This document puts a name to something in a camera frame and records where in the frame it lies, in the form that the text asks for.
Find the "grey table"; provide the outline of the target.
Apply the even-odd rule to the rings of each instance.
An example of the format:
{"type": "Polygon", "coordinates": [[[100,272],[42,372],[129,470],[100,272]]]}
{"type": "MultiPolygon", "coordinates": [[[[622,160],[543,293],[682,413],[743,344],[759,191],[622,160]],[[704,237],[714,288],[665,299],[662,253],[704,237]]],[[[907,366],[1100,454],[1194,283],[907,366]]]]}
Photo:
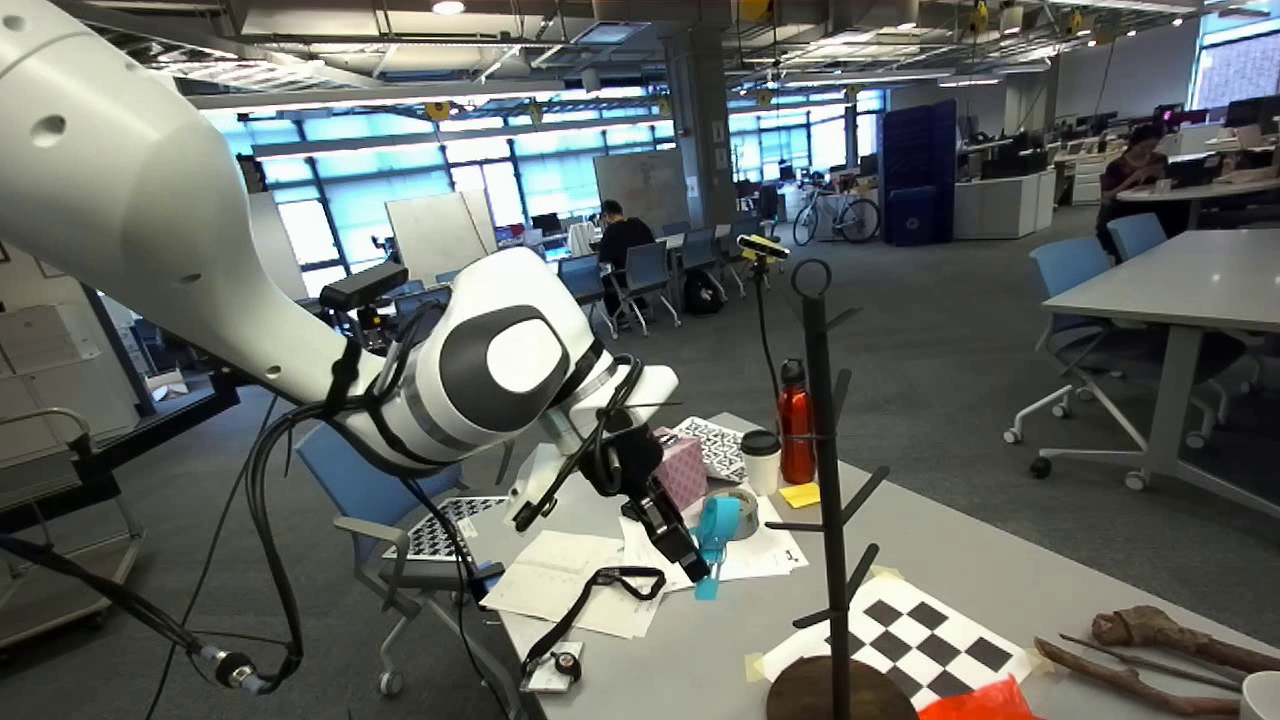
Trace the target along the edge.
{"type": "Polygon", "coordinates": [[[1280,520],[1280,505],[1181,459],[1187,407],[1211,331],[1280,334],[1280,229],[1188,231],[1041,304],[1055,316],[1142,322],[1167,332],[1155,415],[1138,450],[1039,448],[1055,459],[1125,468],[1140,488],[1152,475],[1181,480],[1280,520]]]}

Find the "black backpack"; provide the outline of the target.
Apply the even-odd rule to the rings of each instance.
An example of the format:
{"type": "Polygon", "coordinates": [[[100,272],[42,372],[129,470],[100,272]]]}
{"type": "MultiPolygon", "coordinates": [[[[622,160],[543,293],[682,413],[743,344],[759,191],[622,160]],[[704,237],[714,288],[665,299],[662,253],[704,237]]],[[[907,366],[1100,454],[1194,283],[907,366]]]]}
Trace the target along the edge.
{"type": "Polygon", "coordinates": [[[692,316],[714,316],[726,304],[724,290],[705,269],[690,269],[684,273],[682,287],[684,311],[692,316]]]}

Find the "thin brown stick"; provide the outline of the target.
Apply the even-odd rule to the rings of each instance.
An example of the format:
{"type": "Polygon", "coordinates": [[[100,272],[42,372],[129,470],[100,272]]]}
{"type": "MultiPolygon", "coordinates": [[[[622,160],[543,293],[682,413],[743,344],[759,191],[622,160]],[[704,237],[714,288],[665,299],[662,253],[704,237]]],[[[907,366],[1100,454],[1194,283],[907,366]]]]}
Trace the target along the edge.
{"type": "Polygon", "coordinates": [[[1059,638],[1074,644],[1079,644],[1082,647],[1087,647],[1089,650],[1093,650],[1094,652],[1105,653],[1112,659],[1119,660],[1120,662],[1125,664],[1129,667],[1146,667],[1156,670],[1157,673],[1162,673],[1169,676],[1176,676],[1199,684],[1222,688],[1225,691],[1242,692],[1243,682],[1245,680],[1244,673],[1230,667],[1211,669],[1208,673],[1193,671],[1188,667],[1160,662],[1157,660],[1148,659],[1142,655],[1121,652],[1117,650],[1108,650],[1107,647],[1103,647],[1102,644],[1098,644],[1093,641],[1084,641],[1068,634],[1059,634],[1059,638]]]}

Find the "white cup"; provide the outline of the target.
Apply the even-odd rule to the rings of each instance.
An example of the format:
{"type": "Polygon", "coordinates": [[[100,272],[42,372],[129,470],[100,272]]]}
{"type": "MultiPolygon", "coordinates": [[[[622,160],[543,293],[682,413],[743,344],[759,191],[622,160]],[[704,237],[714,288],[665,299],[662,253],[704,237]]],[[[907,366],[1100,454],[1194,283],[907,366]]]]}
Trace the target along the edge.
{"type": "Polygon", "coordinates": [[[1243,680],[1238,720],[1280,720],[1280,671],[1252,673],[1243,680]]]}

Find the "thick brown wooden branch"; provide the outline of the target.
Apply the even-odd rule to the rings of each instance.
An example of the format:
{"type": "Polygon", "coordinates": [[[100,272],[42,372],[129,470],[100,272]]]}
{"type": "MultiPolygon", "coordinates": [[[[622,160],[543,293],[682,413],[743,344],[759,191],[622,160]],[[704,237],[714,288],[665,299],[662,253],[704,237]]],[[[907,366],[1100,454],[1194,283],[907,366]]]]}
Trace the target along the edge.
{"type": "Polygon", "coordinates": [[[1171,650],[1202,662],[1242,673],[1280,671],[1280,657],[1233,644],[1206,632],[1184,626],[1162,609],[1138,605],[1094,615],[1094,641],[1107,647],[1153,647],[1171,650]]]}

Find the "blue plastic tape dispenser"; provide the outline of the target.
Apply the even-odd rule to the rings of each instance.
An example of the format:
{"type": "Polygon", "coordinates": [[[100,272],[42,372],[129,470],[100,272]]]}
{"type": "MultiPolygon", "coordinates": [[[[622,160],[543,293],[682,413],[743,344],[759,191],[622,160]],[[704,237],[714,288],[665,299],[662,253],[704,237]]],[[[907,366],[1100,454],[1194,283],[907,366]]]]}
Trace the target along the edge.
{"type": "Polygon", "coordinates": [[[727,559],[728,544],[737,534],[742,501],[733,495],[708,497],[695,530],[701,560],[708,574],[694,588],[694,597],[701,602],[717,600],[721,571],[727,559]]]}

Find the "long brown wooden branch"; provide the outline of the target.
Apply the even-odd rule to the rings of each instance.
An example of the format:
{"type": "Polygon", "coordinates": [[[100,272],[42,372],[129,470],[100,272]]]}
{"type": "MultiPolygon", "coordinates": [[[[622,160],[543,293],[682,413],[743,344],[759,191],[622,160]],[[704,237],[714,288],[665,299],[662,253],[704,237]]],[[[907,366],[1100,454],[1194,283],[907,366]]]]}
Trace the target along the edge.
{"type": "Polygon", "coordinates": [[[1180,717],[1236,717],[1242,710],[1239,700],[1221,697],[1180,696],[1144,683],[1134,669],[1107,667],[1080,655],[1071,653],[1039,637],[1034,638],[1037,653],[1053,665],[1085,678],[1096,684],[1137,700],[1152,708],[1180,717]]]}

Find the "pink tissue box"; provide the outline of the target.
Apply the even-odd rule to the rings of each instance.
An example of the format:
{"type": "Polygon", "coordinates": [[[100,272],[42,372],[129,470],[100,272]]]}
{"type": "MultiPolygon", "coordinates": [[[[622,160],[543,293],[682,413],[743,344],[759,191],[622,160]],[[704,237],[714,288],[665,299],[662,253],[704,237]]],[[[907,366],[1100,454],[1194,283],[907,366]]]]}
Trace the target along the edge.
{"type": "Polygon", "coordinates": [[[655,437],[663,448],[663,460],[655,478],[681,512],[700,502],[708,492],[708,470],[701,441],[659,428],[655,437]]]}

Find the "blue partition screen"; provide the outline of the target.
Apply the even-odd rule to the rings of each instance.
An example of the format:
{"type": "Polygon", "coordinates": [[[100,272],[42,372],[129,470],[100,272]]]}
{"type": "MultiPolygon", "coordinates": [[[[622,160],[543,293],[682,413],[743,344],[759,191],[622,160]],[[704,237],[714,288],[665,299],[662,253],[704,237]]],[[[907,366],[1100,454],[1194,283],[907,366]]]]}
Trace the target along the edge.
{"type": "Polygon", "coordinates": [[[887,111],[879,123],[881,234],[895,247],[954,241],[957,104],[887,111]]]}

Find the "black mug tree stand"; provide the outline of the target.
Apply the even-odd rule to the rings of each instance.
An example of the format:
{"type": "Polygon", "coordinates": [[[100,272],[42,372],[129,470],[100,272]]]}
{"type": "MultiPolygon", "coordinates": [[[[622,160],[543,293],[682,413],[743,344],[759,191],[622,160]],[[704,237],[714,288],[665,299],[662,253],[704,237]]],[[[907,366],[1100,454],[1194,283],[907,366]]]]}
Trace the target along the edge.
{"type": "Polygon", "coordinates": [[[828,316],[827,292],[833,279],[829,265],[818,259],[800,261],[790,275],[799,296],[808,369],[813,432],[808,439],[815,451],[815,477],[820,515],[815,521],[778,521],[776,528],[822,538],[826,574],[826,606],[792,623],[797,630],[824,624],[828,653],[801,657],[787,665],[771,683],[765,697],[765,720],[919,720],[908,694],[886,673],[856,661],[850,646],[849,611],[868,578],[881,547],[869,543],[854,568],[847,564],[845,530],[859,510],[888,477],[877,468],[861,487],[845,500],[838,465],[838,414],[851,382],[851,372],[832,372],[829,333],[855,314],[850,307],[828,316]]]}

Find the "row of grey office chairs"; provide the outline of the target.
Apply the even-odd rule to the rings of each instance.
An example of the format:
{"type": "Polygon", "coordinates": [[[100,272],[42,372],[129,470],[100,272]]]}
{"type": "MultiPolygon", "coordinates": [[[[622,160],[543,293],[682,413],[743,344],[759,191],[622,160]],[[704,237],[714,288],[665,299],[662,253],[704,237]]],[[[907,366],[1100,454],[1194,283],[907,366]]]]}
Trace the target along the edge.
{"type": "Polygon", "coordinates": [[[696,229],[667,234],[654,243],[628,250],[626,275],[627,288],[618,288],[622,310],[628,319],[628,328],[618,331],[611,320],[604,305],[604,279],[609,278],[612,268],[600,264],[595,254],[576,258],[562,258],[548,263],[553,274],[570,291],[575,302],[588,318],[594,329],[604,329],[616,340],[625,331],[641,336],[650,333],[650,315],[654,311],[666,313],[671,323],[680,328],[692,316],[684,311],[682,287],[684,273],[690,269],[705,269],[724,290],[726,302],[730,292],[724,282],[740,296],[746,296],[744,275],[748,261],[736,245],[736,237],[754,228],[751,222],[737,225],[719,225],[714,229],[696,229]]]}

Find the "bicycle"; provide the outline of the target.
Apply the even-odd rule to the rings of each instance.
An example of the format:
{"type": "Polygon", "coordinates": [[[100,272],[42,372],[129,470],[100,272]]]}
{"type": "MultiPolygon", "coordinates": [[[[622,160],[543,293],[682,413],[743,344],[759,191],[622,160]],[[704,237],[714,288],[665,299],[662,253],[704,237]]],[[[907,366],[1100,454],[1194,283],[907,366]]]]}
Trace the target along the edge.
{"type": "Polygon", "coordinates": [[[797,246],[810,242],[867,243],[878,240],[882,228],[879,190],[854,178],[845,190],[805,190],[792,225],[797,246]]]}

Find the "blue office chair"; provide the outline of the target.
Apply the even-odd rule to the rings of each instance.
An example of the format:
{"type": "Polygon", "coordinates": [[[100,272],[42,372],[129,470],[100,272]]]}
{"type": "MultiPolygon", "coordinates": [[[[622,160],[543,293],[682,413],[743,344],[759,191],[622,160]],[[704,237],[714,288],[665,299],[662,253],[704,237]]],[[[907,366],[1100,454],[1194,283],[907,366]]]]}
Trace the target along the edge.
{"type": "Polygon", "coordinates": [[[393,698],[404,688],[393,647],[424,610],[430,610],[458,638],[465,635],[462,611],[500,575],[494,562],[477,564],[436,503],[462,496],[460,468],[402,480],[361,457],[330,427],[317,427],[294,446],[337,515],[334,527],[347,534],[355,579],[396,616],[379,647],[379,692],[393,698]],[[410,561],[408,530],[430,512],[444,524],[454,546],[453,562],[410,561]]]}
{"type": "Polygon", "coordinates": [[[1126,263],[1169,240],[1156,213],[1115,218],[1106,224],[1120,263],[1126,263]]]}
{"type": "Polygon", "coordinates": [[[1130,451],[1042,448],[1030,474],[1046,478],[1055,457],[1126,469],[1140,491],[1152,475],[1171,477],[1249,506],[1261,500],[1181,460],[1192,389],[1245,354],[1239,334],[1280,333],[1280,281],[1252,266],[1263,254],[1262,231],[1188,231],[1116,266],[1092,237],[1033,250],[1043,309],[1038,340],[1069,378],[1038,401],[1069,415],[1068,401],[1088,389],[1134,439],[1130,451]],[[1098,387],[1114,372],[1157,387],[1155,415],[1140,432],[1098,387]]]}

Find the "dotted calibration board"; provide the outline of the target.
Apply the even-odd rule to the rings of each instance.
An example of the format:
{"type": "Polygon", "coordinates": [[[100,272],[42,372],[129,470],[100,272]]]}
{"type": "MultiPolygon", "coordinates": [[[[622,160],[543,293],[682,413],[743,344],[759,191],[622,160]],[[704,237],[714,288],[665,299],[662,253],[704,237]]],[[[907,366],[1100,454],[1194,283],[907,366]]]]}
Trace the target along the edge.
{"type": "MultiPolygon", "coordinates": [[[[454,530],[466,544],[466,539],[477,537],[472,518],[499,507],[506,501],[506,496],[457,496],[445,498],[436,506],[453,523],[454,530]]],[[[430,512],[412,527],[407,536],[410,561],[453,562],[456,560],[454,546],[444,524],[430,512]]]]}

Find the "checkerboard paper sheet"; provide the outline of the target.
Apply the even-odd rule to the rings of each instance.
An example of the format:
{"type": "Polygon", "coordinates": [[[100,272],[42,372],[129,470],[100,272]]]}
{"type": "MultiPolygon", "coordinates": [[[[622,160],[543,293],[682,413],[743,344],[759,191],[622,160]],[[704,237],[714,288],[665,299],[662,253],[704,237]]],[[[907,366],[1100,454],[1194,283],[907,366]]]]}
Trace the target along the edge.
{"type": "MultiPolygon", "coordinates": [[[[887,676],[919,714],[937,700],[966,694],[1032,673],[1030,653],[900,577],[876,577],[855,593],[849,611],[856,661],[887,676]]],[[[764,653],[756,667],[769,682],[792,661],[828,653],[828,629],[796,630],[764,653]]]]}

